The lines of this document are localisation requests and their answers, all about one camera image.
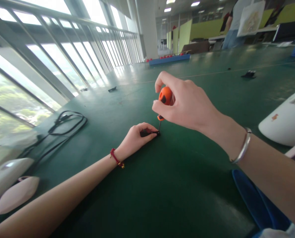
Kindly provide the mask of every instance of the forearm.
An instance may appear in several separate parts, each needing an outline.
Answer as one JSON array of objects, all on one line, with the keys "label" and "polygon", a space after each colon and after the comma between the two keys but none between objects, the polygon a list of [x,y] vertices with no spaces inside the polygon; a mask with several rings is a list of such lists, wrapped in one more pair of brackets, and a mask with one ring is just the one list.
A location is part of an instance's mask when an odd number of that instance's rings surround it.
[{"label": "forearm", "polygon": [[3,221],[0,237],[48,237],[116,166],[107,155],[44,193]]},{"label": "forearm", "polygon": [[226,22],[226,31],[229,31],[229,29],[231,27],[232,20],[233,20],[232,17],[228,17],[228,20]]},{"label": "forearm", "polygon": [[[246,131],[233,119],[222,116],[205,134],[234,160],[240,153]],[[251,135],[248,150],[238,166],[261,191],[295,223],[295,161]]]}]

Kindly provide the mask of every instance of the blue tray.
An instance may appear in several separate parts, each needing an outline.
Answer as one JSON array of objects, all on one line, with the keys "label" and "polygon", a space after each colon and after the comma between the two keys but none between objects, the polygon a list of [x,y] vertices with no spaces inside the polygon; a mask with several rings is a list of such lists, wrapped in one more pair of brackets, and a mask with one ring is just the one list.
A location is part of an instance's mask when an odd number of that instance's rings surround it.
[{"label": "blue tray", "polygon": [[153,59],[153,60],[150,60],[150,65],[173,62],[178,60],[188,60],[189,58],[190,58],[190,54],[182,55],[182,56],[178,55],[178,56],[168,57],[164,59]]}]

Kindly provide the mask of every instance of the white computer mouse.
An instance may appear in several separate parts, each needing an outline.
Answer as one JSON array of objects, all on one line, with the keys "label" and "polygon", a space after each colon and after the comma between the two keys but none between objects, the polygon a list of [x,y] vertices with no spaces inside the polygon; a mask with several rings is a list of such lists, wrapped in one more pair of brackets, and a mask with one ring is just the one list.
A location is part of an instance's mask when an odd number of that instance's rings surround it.
[{"label": "white computer mouse", "polygon": [[0,215],[6,214],[30,199],[38,187],[39,177],[28,177],[10,187],[0,198]]}]

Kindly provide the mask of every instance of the trees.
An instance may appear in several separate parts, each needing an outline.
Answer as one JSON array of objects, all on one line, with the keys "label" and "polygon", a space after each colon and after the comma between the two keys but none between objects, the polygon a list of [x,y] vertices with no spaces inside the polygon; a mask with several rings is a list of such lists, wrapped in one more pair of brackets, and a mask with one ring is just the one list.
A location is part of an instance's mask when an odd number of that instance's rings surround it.
[{"label": "trees", "polygon": [[[25,120],[38,125],[49,116],[45,108],[18,87],[0,76],[0,106],[14,114],[24,115]],[[31,128],[0,112],[0,139],[14,132],[22,132]]]},{"label": "trees", "polygon": [[15,119],[0,113],[0,139],[9,133],[22,132],[30,129]]}]

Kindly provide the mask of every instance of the black clip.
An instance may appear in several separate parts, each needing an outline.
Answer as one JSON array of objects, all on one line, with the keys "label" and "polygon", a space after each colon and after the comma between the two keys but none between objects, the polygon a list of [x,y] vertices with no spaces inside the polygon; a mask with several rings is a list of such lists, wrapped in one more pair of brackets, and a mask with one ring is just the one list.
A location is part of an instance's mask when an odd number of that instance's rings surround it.
[{"label": "black clip", "polygon": [[115,86],[114,88],[109,89],[108,92],[114,91],[116,89],[117,89],[117,86]]},{"label": "black clip", "polygon": [[146,136],[148,136],[148,135],[150,135],[150,134],[157,134],[157,136],[160,136],[160,135],[161,135],[161,133],[160,133],[159,131],[148,133],[146,130],[142,130],[142,131],[140,132],[140,136],[141,136],[141,137],[146,137]]},{"label": "black clip", "polygon": [[256,71],[249,70],[249,71],[247,71],[247,73],[245,75],[242,75],[241,77],[253,79],[253,78],[256,78],[255,73],[256,73]]}]

